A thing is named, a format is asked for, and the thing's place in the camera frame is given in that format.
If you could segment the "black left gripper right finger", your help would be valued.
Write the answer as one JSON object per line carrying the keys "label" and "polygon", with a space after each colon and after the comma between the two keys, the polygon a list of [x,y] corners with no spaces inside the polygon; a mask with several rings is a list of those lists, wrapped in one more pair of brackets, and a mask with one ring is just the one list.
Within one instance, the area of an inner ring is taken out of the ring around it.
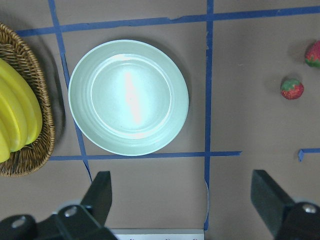
{"label": "black left gripper right finger", "polygon": [[262,169],[252,171],[250,199],[272,236],[276,237],[295,201]]}

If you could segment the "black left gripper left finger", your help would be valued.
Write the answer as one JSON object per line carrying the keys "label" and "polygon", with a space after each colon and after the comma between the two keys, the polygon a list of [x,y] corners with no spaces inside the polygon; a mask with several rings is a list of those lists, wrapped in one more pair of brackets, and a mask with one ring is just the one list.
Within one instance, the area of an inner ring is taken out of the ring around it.
{"label": "black left gripper left finger", "polygon": [[104,227],[111,206],[111,174],[109,171],[99,171],[80,202],[81,225],[85,229]]}

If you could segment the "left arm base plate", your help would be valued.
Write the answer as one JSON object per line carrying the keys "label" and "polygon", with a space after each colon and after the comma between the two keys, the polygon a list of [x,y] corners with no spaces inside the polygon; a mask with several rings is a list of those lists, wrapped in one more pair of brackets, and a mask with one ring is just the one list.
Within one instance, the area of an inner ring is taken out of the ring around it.
{"label": "left arm base plate", "polygon": [[118,240],[204,240],[202,229],[111,229]]}

